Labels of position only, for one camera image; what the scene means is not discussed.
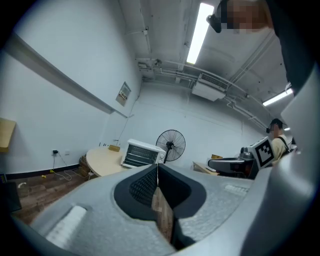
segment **wooden floor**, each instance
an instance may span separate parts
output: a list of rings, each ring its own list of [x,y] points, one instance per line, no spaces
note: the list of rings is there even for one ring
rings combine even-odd
[[[70,179],[63,171],[58,173]],[[12,214],[29,225],[46,207],[88,180],[88,178],[84,179],[72,172],[67,173],[72,177],[70,181],[54,173],[46,175],[46,178],[35,176],[10,180],[10,182],[16,183],[22,206],[21,210]],[[157,227],[159,231],[170,242],[173,228],[173,211],[159,188],[156,189],[153,195],[152,209],[157,212]]]

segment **ceiling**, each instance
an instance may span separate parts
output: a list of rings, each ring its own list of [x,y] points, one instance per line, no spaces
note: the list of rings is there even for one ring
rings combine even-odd
[[[287,96],[267,108],[259,104],[283,92],[288,83],[280,42],[268,28],[216,33],[209,27],[195,65],[186,63],[200,3],[216,7],[220,0],[118,1],[135,57],[145,64],[140,65],[144,80],[191,88],[203,72],[199,69],[205,70],[241,88],[230,86],[227,94],[265,123],[279,118],[293,98]]]

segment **round table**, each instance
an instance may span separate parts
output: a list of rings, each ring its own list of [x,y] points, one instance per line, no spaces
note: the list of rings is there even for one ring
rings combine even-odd
[[[109,150],[107,147],[90,149],[86,153],[86,162],[97,176],[127,171],[130,168],[121,165],[123,153]]]

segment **microwave oven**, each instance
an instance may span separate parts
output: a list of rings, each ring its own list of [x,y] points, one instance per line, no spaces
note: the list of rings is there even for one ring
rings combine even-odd
[[[123,166],[130,168],[162,164],[165,155],[166,151],[158,146],[129,139],[121,163]]]

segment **black baseboard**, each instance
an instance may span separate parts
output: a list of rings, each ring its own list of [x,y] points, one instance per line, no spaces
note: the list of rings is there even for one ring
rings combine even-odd
[[[74,164],[74,165],[55,168],[54,171],[56,173],[58,173],[58,172],[63,172],[63,171],[75,169],[78,167],[79,167],[79,164]],[[47,175],[47,174],[50,174],[50,170],[52,170],[52,169],[23,172],[23,173],[12,173],[12,174],[6,174],[5,176],[6,176],[7,180],[23,179],[23,178],[29,178],[29,177],[34,177],[34,176]]]

